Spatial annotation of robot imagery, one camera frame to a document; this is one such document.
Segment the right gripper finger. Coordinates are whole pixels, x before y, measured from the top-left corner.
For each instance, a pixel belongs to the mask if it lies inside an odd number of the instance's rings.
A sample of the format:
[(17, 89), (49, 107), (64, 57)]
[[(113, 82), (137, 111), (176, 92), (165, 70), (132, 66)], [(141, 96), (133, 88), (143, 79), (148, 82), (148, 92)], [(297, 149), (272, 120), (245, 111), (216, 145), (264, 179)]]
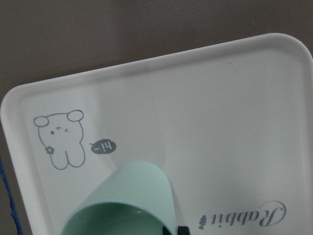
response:
[(188, 222), (186, 223), (186, 222), (180, 221), (178, 223), (178, 232), (177, 232), (177, 234), (178, 235), (190, 235), (190, 229), (189, 229), (188, 225), (189, 225)]

